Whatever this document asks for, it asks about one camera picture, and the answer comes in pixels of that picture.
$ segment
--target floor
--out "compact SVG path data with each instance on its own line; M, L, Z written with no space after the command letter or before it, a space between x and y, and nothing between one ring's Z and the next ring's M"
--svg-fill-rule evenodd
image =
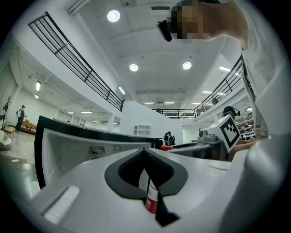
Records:
M11 196L30 201L39 191L33 148L35 135L15 133L11 149L0 151L0 179Z
M8 151L0 151L0 156L6 159L19 159L22 162L34 164L35 159L33 156L33 141L35 139L34 134L21 132L15 133L11 138L11 149Z
M0 160L0 179L12 197L27 202L40 191L35 164Z

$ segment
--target cable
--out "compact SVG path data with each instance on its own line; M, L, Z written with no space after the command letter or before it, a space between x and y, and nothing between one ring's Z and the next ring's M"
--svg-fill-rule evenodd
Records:
M14 167L14 166L12 166L12 167L13 167L14 169L19 169L23 164L26 164L26 163L24 162L24 163L20 164L19 167Z

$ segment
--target red cylinder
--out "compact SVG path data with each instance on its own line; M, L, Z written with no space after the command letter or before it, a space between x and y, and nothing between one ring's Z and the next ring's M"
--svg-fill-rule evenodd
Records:
M161 146L161 150L162 151L168 151L168 150L171 150L171 149L173 149L172 146Z
M145 206L146 209L154 215L156 214L156 209L158 207L158 193L159 192L154 186L154 183L150 180Z

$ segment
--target red and white can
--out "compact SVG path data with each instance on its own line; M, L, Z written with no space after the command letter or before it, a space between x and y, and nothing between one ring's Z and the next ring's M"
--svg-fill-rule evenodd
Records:
M158 207L158 193L154 183L150 180L145 206L147 210L153 214L156 214L156 209Z

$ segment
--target vent grille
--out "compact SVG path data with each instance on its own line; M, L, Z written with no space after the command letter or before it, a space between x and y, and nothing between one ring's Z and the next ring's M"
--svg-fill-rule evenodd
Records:
M103 146L89 146L89 155L105 155L105 147Z
M169 6L152 6L151 10L170 10Z

